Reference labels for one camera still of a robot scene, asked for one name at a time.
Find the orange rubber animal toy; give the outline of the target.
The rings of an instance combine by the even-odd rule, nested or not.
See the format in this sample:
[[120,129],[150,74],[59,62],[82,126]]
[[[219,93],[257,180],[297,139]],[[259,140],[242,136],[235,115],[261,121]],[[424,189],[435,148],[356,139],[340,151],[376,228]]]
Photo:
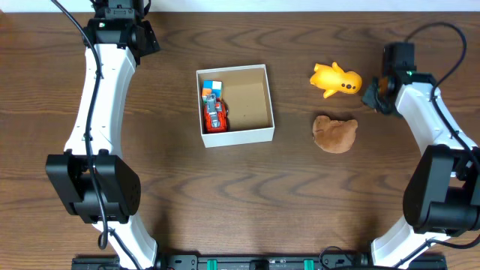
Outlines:
[[310,84],[322,89],[322,96],[329,98],[342,92],[353,95],[362,87],[362,78],[354,71],[345,72],[337,62],[331,65],[315,64]]

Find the red toy truck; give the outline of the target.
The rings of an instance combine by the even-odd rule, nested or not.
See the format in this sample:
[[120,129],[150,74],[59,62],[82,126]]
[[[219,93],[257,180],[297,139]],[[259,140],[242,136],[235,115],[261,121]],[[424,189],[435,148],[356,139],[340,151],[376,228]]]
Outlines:
[[216,97],[215,94],[209,94],[205,97],[204,116],[207,133],[227,132],[227,108],[224,102]]

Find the multicolour puzzle cube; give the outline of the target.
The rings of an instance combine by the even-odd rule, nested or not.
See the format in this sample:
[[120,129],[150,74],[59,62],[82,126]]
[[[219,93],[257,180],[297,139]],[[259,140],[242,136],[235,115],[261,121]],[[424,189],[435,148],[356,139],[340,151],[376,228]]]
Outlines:
[[202,84],[202,100],[205,103],[209,95],[222,98],[223,83],[217,80],[205,80]]

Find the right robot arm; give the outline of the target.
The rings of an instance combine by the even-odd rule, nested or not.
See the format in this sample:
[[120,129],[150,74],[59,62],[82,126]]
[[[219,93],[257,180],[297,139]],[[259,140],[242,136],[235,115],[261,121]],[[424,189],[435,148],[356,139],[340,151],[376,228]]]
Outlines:
[[365,105],[403,117],[421,159],[403,194],[403,215],[370,244],[375,266],[407,269],[433,245],[479,230],[479,147],[460,129],[429,73],[415,66],[413,43],[385,45],[382,76],[364,93]]

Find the white cardboard box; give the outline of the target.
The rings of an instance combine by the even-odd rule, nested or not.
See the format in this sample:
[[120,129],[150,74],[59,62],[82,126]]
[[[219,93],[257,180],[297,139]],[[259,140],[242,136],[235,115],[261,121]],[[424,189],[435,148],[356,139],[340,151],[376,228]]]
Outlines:
[[[222,82],[222,101],[228,110],[228,131],[206,129],[202,88],[207,80]],[[275,120],[269,79],[264,64],[196,71],[199,126],[206,148],[262,143],[273,139]]]

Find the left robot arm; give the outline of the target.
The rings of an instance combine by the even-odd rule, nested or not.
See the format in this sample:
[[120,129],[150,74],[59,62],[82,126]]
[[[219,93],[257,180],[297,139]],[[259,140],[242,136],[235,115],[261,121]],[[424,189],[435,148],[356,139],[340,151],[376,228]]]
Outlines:
[[159,269],[158,243],[138,209],[139,176],[122,159],[122,123],[131,79],[143,56],[159,51],[143,0],[93,1],[94,17],[74,25],[85,45],[85,83],[62,154],[46,159],[46,174],[70,215],[99,230],[98,247],[117,257],[75,259],[78,269]]

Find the brown plush toy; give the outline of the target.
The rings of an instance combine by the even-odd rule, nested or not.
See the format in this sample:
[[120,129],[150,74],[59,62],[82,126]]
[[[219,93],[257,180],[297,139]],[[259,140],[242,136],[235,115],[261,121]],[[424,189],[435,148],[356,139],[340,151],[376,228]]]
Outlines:
[[352,148],[358,126],[355,119],[340,121],[319,115],[313,122],[313,141],[325,152],[342,154]]

